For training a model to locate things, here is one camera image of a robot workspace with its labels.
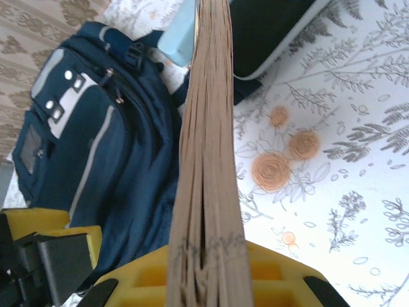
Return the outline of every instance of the yellow holder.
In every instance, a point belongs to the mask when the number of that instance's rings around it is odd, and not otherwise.
[[[251,242],[247,242],[255,307],[323,307],[303,280],[318,271]],[[156,307],[166,303],[167,246],[101,277],[117,279],[118,286],[105,307]]]

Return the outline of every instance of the backpack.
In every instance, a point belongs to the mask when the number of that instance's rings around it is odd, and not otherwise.
[[[133,42],[87,22],[31,88],[13,151],[19,188],[29,207],[69,211],[69,226],[101,226],[83,289],[169,240],[183,101],[162,82],[163,64],[146,56],[161,34]]]

